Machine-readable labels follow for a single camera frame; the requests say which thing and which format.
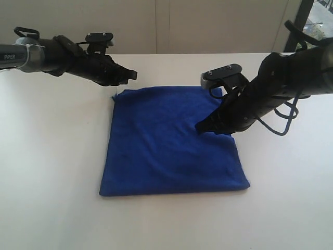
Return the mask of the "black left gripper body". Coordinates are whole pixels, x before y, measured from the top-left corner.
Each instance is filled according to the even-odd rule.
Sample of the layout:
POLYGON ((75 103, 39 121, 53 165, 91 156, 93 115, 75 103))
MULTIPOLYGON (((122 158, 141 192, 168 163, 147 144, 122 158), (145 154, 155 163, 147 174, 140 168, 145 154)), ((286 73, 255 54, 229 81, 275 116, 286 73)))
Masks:
POLYGON ((122 83, 122 67, 110 56, 80 52, 62 60, 66 73, 91 80, 101 86, 118 86, 122 83))

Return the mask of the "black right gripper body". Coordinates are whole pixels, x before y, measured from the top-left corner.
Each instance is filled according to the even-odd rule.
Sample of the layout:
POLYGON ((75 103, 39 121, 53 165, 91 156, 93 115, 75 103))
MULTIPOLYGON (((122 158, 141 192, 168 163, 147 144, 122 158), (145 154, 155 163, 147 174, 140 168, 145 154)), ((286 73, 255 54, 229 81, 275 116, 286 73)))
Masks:
POLYGON ((243 132, 261 117, 284 103, 284 86, 280 83, 247 83, 244 87, 222 87, 226 94, 213 112, 213 132, 243 132))

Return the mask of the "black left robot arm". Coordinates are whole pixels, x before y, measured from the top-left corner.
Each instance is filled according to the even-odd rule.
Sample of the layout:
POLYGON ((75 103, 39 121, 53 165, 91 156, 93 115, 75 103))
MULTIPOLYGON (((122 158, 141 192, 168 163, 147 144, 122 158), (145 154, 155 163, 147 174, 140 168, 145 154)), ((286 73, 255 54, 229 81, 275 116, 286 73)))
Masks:
POLYGON ((18 69, 25 73, 44 72, 59 77, 64 73, 91 80, 101 86, 119 86, 137 79, 137 72, 117 64, 105 54, 84 50, 63 35, 35 40, 21 37, 14 44, 1 44, 1 69, 18 69))

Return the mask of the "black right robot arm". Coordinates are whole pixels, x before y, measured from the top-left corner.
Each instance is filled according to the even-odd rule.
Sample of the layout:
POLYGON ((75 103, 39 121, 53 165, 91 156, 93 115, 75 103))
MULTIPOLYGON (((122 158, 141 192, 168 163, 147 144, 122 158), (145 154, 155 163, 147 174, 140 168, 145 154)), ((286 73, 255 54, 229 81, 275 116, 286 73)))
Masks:
POLYGON ((298 100, 332 93, 332 39, 291 55, 270 53, 251 81, 241 71, 231 64, 201 75, 203 89, 212 93, 223 87, 226 94, 211 95, 221 104, 195 125, 199 134, 243 132, 258 121, 274 134, 286 135, 299 113, 298 100))

